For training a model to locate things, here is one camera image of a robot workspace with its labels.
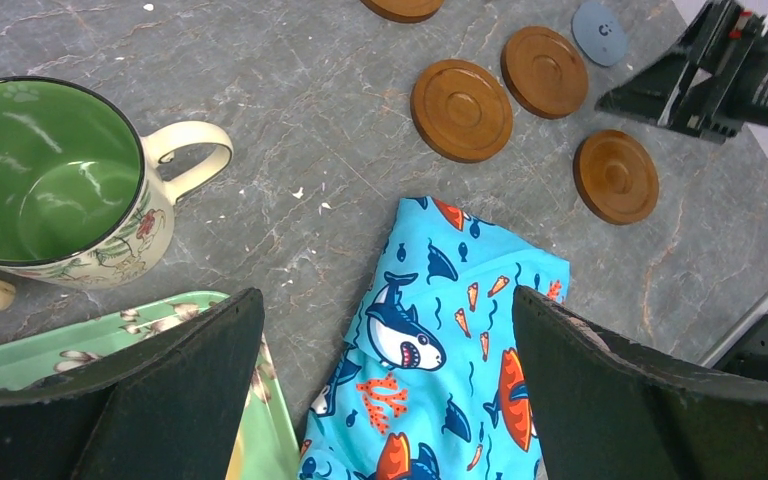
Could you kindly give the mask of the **green inside floral mug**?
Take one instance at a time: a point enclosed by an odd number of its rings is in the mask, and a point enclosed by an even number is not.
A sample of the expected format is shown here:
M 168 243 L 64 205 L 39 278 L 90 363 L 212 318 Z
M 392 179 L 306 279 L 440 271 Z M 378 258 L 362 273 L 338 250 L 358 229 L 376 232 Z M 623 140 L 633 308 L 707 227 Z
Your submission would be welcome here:
M 229 135 L 183 121 L 143 136 L 112 102 L 67 81 L 0 79 L 0 270 L 77 289 L 156 266 L 176 203 L 215 178 Z

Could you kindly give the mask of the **blue shark print cloth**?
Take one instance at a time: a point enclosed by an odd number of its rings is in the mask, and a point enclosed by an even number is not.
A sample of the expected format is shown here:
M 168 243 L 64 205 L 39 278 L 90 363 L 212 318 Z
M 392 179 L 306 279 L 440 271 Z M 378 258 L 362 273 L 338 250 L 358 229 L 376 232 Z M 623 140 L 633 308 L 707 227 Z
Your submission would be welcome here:
M 563 301 L 568 261 L 436 198 L 399 202 L 346 348 L 311 404 L 301 479 L 533 479 L 515 290 Z

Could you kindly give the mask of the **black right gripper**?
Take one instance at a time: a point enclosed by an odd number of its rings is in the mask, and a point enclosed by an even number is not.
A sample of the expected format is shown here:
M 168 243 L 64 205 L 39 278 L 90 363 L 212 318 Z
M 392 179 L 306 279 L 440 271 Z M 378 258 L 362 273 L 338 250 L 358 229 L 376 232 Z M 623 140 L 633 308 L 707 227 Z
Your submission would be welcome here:
M 724 143 L 743 126 L 727 112 L 727 97 L 759 25 L 736 1 L 706 2 L 668 52 L 601 95 L 595 109 Z

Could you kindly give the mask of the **green floral tray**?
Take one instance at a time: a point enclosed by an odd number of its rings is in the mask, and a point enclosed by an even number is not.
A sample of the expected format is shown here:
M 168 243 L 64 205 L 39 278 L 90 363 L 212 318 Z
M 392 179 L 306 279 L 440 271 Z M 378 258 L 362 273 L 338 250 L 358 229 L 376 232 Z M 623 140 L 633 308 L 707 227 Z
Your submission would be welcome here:
M 192 292 L 0 345 L 0 389 L 19 390 L 117 353 L 233 295 Z M 271 359 L 260 339 L 244 412 L 221 479 L 292 479 L 299 450 Z

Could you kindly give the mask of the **brown wooden coaster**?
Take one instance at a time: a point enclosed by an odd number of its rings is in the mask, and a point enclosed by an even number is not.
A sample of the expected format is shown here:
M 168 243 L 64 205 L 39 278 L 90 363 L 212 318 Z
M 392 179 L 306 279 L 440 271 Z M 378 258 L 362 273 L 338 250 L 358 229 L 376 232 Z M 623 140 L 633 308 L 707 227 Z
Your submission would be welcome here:
M 410 113 L 420 137 L 459 163 L 490 159 L 505 147 L 513 129 L 511 104 L 499 81 L 460 59 L 435 62 L 419 75 Z
M 573 160 L 573 178 L 585 205 L 601 220 L 630 225 L 647 218 L 659 196 L 659 178 L 647 150 L 613 129 L 588 136 Z
M 398 23 L 419 23 L 431 18 L 443 5 L 443 0 L 362 0 L 361 3 L 386 20 Z
M 578 111 L 589 81 L 583 59 L 558 32 L 528 26 L 512 34 L 501 53 L 503 79 L 529 112 L 560 119 Z

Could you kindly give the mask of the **blue round coaster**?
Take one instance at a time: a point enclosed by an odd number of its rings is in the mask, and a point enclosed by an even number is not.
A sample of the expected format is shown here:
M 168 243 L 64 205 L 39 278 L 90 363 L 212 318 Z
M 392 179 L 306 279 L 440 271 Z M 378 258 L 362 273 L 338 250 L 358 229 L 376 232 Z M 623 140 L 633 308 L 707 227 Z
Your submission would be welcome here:
M 579 6 L 571 20 L 571 31 L 579 48 L 599 66 L 616 65 L 628 51 L 624 28 L 614 13 L 598 1 Z

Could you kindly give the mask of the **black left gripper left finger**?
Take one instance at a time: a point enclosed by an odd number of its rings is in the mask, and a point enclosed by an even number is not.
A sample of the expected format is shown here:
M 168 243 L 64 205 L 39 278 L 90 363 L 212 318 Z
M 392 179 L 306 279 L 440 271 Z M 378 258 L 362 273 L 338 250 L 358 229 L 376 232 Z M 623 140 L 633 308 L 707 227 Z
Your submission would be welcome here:
M 264 326 L 262 293 L 86 366 L 0 389 L 0 479 L 221 479 Z

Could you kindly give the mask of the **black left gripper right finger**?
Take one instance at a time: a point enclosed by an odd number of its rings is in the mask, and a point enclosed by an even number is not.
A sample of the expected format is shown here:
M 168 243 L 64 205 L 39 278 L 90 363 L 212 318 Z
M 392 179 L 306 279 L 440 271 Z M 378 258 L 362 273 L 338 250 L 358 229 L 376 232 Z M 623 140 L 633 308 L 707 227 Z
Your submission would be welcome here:
M 768 382 L 636 343 L 537 291 L 517 349 L 553 479 L 768 479 Z

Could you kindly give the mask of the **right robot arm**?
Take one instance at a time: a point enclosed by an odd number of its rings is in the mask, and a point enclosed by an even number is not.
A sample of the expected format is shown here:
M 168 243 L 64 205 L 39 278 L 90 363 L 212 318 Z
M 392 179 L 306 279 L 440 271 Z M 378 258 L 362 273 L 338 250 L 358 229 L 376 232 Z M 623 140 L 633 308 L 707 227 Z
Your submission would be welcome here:
M 768 128 L 768 32 L 736 1 L 708 1 L 657 60 L 596 102 L 600 112 L 724 143 Z

